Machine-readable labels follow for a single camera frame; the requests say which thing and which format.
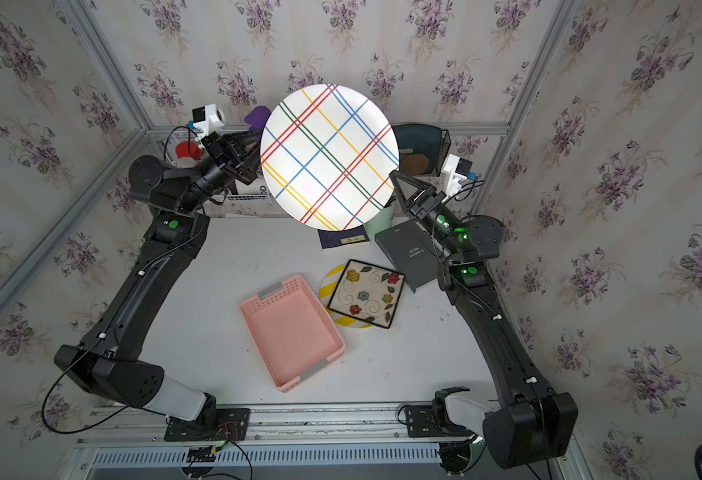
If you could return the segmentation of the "pink plastic dish tray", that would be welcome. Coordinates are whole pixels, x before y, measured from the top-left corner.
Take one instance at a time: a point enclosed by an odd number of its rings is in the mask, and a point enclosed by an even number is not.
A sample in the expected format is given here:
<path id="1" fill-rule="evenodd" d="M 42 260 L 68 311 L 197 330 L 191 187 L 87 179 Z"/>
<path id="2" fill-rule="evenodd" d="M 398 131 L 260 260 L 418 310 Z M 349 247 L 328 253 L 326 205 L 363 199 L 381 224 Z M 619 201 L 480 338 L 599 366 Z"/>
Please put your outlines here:
<path id="1" fill-rule="evenodd" d="M 274 383 L 286 393 L 342 357 L 346 343 L 316 294 L 291 276 L 239 306 Z"/>

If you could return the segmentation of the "round cork coaster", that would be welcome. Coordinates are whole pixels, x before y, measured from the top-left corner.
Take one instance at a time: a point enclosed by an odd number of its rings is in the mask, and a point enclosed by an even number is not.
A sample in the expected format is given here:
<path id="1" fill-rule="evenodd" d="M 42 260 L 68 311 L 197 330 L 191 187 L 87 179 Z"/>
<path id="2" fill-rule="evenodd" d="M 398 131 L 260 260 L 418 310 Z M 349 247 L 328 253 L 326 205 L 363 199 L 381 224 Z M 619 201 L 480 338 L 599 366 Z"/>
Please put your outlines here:
<path id="1" fill-rule="evenodd" d="M 401 158 L 399 170 L 408 176 L 424 175 L 429 170 L 429 159 L 424 154 L 407 154 Z"/>

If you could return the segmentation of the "black mesh wall organizer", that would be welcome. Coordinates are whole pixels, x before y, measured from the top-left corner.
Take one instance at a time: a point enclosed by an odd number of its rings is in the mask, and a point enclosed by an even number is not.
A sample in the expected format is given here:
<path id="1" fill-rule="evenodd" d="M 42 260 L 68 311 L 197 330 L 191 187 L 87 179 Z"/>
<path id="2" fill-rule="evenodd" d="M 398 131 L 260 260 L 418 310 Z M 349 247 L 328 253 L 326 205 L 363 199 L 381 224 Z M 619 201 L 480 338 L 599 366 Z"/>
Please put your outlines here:
<path id="1" fill-rule="evenodd" d="M 409 176 L 438 177 L 451 147 L 448 130 L 422 123 L 393 126 L 398 143 L 399 170 Z"/>

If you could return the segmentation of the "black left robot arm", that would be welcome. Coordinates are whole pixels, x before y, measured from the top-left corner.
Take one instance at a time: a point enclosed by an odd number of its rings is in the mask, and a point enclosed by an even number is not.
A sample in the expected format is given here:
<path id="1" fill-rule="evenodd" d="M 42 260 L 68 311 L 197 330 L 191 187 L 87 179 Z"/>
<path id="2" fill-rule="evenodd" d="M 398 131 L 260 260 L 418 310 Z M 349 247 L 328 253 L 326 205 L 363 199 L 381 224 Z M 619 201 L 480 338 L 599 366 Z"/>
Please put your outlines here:
<path id="1" fill-rule="evenodd" d="M 210 218 L 202 208 L 235 181 L 251 184 L 260 165 L 261 131 L 202 140 L 206 156 L 179 168 L 152 155 L 137 158 L 130 196 L 153 220 L 135 264 L 104 315 L 76 346 L 63 345 L 55 364 L 83 391 L 207 428 L 217 420 L 215 398 L 141 360 L 145 339 L 170 290 L 197 258 Z"/>

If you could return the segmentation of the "round plaid pattern plate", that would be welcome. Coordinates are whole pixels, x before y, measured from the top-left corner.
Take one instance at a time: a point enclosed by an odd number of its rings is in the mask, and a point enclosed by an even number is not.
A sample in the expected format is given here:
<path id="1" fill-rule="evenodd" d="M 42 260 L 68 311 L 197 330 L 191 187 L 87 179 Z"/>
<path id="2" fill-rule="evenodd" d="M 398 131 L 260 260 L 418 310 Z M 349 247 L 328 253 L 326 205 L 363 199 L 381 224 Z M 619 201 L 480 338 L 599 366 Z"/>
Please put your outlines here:
<path id="1" fill-rule="evenodd" d="M 344 231 L 383 210 L 400 167 L 393 126 L 364 94 L 337 84 L 290 93 L 271 113 L 260 146 L 267 188 L 291 217 Z"/>

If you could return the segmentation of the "purple microfibre cloth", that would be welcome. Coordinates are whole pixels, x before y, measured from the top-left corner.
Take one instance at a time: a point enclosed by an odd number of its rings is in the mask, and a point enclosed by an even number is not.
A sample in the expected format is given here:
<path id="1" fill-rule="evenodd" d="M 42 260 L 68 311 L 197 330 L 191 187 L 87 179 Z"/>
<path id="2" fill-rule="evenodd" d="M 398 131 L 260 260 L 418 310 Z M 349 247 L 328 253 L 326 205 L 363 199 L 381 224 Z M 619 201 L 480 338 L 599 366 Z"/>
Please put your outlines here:
<path id="1" fill-rule="evenodd" d="M 271 116 L 272 111 L 266 106 L 257 106 L 248 113 L 244 121 L 249 126 L 250 131 L 262 130 Z"/>

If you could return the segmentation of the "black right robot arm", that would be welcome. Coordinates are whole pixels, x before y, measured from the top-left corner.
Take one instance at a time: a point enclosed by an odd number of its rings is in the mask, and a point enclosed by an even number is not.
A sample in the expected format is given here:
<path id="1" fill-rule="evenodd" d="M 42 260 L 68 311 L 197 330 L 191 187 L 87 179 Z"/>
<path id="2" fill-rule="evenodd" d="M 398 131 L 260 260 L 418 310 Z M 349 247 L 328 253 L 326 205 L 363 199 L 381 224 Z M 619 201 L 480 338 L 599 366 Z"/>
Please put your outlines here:
<path id="1" fill-rule="evenodd" d="M 434 430 L 443 437 L 483 440 L 502 469 L 564 456 L 579 414 L 576 402 L 557 392 L 535 365 L 487 266 L 500 254 L 504 224 L 487 215 L 460 219 L 432 184 L 398 171 L 390 178 L 404 213 L 434 247 L 439 287 L 471 330 L 499 404 L 482 405 L 467 387 L 439 390 L 428 409 Z"/>

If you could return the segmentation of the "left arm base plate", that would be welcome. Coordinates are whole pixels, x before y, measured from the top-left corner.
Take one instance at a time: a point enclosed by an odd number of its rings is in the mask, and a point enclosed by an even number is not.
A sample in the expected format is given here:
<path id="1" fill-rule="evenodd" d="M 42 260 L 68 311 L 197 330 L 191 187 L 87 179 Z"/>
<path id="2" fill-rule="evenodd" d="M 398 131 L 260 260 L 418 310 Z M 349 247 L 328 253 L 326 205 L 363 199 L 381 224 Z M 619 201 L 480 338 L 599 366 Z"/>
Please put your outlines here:
<path id="1" fill-rule="evenodd" d="M 165 442 L 235 441 L 246 438 L 250 408 L 217 408 L 213 417 L 202 414 L 195 421 L 171 417 L 164 434 Z"/>

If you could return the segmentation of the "square floral plate black rim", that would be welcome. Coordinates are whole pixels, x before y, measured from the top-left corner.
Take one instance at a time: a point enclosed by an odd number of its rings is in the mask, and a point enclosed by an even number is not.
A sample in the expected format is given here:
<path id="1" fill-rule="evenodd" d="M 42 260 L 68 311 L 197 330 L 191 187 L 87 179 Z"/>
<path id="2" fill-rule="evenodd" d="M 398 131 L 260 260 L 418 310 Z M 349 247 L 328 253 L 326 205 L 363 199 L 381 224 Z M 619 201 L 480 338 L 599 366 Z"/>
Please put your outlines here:
<path id="1" fill-rule="evenodd" d="M 326 275 L 319 299 L 337 325 L 390 329 L 405 285 L 403 273 L 349 260 Z"/>

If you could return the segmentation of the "dark blue notebook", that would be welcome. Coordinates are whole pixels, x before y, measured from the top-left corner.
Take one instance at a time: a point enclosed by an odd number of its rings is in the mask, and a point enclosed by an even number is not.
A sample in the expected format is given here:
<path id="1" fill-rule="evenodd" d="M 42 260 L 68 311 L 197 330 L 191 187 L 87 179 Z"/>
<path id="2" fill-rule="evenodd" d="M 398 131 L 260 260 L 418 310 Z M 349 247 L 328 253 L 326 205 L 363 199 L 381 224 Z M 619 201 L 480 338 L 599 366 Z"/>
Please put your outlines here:
<path id="1" fill-rule="evenodd" d="M 325 251 L 370 243 L 370 238 L 364 225 L 342 231 L 319 230 L 318 235 L 321 247 Z"/>

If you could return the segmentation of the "red lid jar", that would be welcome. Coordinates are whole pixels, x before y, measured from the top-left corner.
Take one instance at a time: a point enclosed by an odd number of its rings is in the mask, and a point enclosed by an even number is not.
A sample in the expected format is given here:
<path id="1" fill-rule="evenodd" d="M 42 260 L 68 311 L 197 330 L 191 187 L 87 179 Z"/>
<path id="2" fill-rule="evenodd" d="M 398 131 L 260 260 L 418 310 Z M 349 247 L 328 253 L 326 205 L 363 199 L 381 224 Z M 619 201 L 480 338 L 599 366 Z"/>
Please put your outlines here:
<path id="1" fill-rule="evenodd" d="M 190 158 L 199 161 L 202 157 L 202 150 L 194 141 L 183 141 L 176 145 L 175 154 L 179 159 Z"/>

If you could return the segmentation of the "green pencil cup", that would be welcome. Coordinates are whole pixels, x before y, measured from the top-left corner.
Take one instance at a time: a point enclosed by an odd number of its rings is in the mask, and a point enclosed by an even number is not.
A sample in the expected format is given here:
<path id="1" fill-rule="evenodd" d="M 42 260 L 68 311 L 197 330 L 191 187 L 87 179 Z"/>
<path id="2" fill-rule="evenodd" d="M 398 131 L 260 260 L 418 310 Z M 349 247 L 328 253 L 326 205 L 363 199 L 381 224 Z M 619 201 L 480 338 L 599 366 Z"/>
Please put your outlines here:
<path id="1" fill-rule="evenodd" d="M 388 205 L 365 223 L 364 227 L 371 241 L 375 240 L 378 233 L 392 227 L 395 210 L 396 207 L 393 204 Z"/>

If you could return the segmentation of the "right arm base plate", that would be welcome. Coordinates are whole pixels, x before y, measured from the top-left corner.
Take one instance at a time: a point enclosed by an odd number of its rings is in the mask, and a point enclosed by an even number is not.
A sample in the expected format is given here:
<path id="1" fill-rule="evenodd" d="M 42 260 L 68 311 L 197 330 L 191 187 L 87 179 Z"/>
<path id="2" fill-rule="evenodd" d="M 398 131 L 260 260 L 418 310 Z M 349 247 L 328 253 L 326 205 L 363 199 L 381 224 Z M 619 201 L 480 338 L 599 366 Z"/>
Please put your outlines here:
<path id="1" fill-rule="evenodd" d="M 444 412 L 431 404 L 402 404 L 398 407 L 396 419 L 405 426 L 409 438 L 476 436 L 475 432 L 449 421 Z"/>

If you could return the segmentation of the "dark grey book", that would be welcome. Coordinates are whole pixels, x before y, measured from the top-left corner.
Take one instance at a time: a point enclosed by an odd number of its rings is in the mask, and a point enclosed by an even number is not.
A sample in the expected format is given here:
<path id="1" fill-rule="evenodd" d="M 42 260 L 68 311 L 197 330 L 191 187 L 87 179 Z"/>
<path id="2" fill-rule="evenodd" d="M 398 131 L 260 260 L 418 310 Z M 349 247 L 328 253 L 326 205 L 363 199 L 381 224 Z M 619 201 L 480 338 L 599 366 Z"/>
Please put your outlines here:
<path id="1" fill-rule="evenodd" d="M 379 232 L 375 241 L 395 270 L 404 274 L 413 293 L 437 280 L 439 265 L 433 242 L 414 220 Z"/>

